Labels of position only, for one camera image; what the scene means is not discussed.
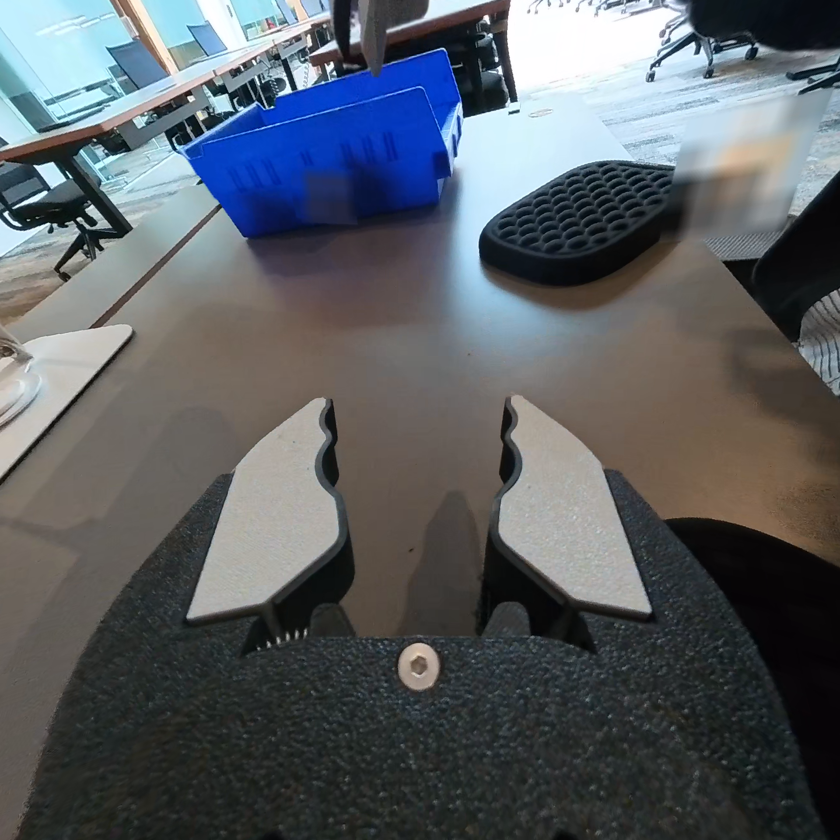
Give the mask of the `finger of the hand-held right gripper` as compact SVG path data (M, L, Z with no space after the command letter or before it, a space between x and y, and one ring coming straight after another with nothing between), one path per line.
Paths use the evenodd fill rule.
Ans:
M423 18L428 5L428 1L359 1L361 52L371 74L382 71L388 31Z

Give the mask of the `black office chair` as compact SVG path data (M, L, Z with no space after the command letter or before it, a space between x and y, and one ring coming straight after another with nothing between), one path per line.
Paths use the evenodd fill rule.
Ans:
M805 87L799 90L799 95L820 89L835 88L839 84L839 58L828 65L788 71L785 76L789 81L806 81Z
M27 232L47 226L50 233L71 225L77 229L76 238L54 267L62 281L70 279L64 267L71 257L82 253L94 261L103 251L104 240L121 237L117 230L98 227L88 212L90 207L91 200L73 181L50 186L31 164L1 163L1 220L6 227Z
M705 36L697 33L689 21L689 3L684 1L652 2L653 7L663 7L676 13L659 31L660 47L656 57L649 65L645 75L646 83L655 81L656 70L663 62L681 50L693 48L694 55L704 55L707 61L702 77L706 80L715 75L715 57L733 49L745 48L744 60L755 60L759 54L759 45L747 33L737 33L724 36Z
M143 42L136 38L120 45L108 46L106 50L119 68L121 76L128 80L129 92L170 79L170 74Z

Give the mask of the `black perforated rubber pad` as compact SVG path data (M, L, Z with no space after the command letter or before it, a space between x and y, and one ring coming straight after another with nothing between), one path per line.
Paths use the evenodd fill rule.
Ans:
M547 287L607 277L659 242L675 170L619 160L577 166L494 216L480 233L479 257Z

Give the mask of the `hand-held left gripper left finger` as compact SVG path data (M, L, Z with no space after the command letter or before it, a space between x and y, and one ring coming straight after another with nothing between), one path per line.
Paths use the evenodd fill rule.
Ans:
M316 397L270 430L234 469L185 620L257 617L309 626L354 577L337 489L333 401Z

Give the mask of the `blue plastic bin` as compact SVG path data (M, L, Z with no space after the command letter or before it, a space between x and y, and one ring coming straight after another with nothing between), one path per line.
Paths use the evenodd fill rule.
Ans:
M180 153L257 238L437 204L463 121L448 53L435 49L254 104Z

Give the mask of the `person's printed top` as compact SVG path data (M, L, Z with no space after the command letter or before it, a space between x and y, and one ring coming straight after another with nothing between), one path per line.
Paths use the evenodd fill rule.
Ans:
M759 259L754 300L839 396L839 174Z

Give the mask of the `long dark table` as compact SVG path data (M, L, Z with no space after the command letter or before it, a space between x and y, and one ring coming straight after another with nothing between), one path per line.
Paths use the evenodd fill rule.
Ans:
M34 165L57 162L115 131L130 151L136 150L170 127L196 116L209 105L207 83L219 82L229 91L249 89L249 83L268 71L264 56L277 50L282 58L297 53L313 29L330 22L329 12L274 30L246 47L205 58L172 76L158 80L84 119L61 125L1 149L2 161Z
M483 113L498 109L498 105L495 104L498 95L491 96L487 93L486 72L483 70L478 48L480 39L478 25L481 21L487 21L499 59L503 90L507 93L510 104L518 102L508 47L508 16L511 2L428 2L428 10L424 17L388 31L384 65L420 55L432 49L461 45L464 53L463 66L468 79L468 100L472 101L471 111ZM368 69L361 52L359 2L332 2L331 6L331 27L334 38L327 45L315 49L310 54L310 65L322 69L332 64L339 77L357 70Z

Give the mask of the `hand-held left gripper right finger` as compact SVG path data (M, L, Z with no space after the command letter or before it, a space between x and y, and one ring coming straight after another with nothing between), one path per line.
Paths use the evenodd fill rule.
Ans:
M522 395L506 398L500 440L493 553L575 611L649 620L653 607L599 458Z

